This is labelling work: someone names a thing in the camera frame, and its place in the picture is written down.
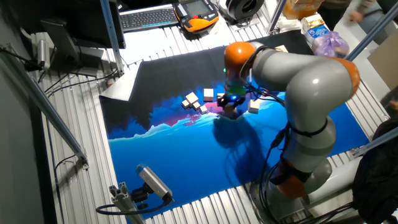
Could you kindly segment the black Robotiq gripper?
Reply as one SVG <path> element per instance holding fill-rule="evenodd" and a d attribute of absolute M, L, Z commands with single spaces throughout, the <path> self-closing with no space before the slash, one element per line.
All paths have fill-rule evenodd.
<path fill-rule="evenodd" d="M 246 99 L 239 95 L 222 95 L 217 97 L 217 106 L 224 108 L 225 105 L 236 106 L 237 109 L 242 109 L 246 103 Z"/>

